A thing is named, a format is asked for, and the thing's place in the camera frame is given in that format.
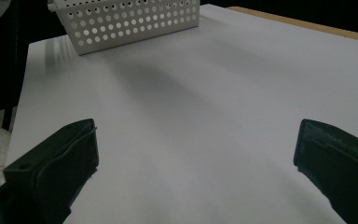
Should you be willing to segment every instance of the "chair leg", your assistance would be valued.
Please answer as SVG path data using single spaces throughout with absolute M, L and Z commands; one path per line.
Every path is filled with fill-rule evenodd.
M 10 128 L 11 115 L 13 114 L 13 107 L 5 109 L 4 120 L 2 122 L 2 128 L 8 130 Z

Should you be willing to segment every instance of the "round hole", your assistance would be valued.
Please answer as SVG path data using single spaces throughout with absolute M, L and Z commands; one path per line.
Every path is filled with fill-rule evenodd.
M 20 165 L 19 168 L 21 170 L 26 170 L 26 169 L 30 168 L 31 166 L 32 166 L 31 163 L 24 163 L 24 164 Z

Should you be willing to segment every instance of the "brown wooden edge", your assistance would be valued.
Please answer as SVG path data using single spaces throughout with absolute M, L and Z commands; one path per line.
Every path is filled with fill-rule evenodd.
M 352 39 L 358 40 L 358 33 L 352 32 L 352 31 L 341 30 L 338 28 L 324 26 L 324 25 L 320 25 L 320 24 L 316 24 L 316 23 L 312 23 L 312 22 L 307 22 L 307 21 L 299 21 L 299 20 L 290 19 L 287 17 L 269 14 L 266 12 L 261 12 L 261 11 L 256 11 L 256 10 L 252 10 L 249 8 L 244 8 L 244 7 L 228 7 L 228 9 L 246 13 L 246 14 L 253 15 L 253 16 L 257 16 L 257 17 L 261 17 L 261 18 L 265 18 L 265 19 L 269 19 L 272 21 L 280 21 L 280 22 L 308 28 L 311 30 L 321 31 L 321 32 L 325 32 L 328 34 L 332 34 L 332 35 L 341 35 L 341 36 L 344 36 L 347 38 L 352 38 Z

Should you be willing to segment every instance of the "plastic basket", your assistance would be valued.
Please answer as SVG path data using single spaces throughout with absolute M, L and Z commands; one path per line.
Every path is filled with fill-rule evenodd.
M 200 0 L 49 0 L 77 54 L 196 27 Z

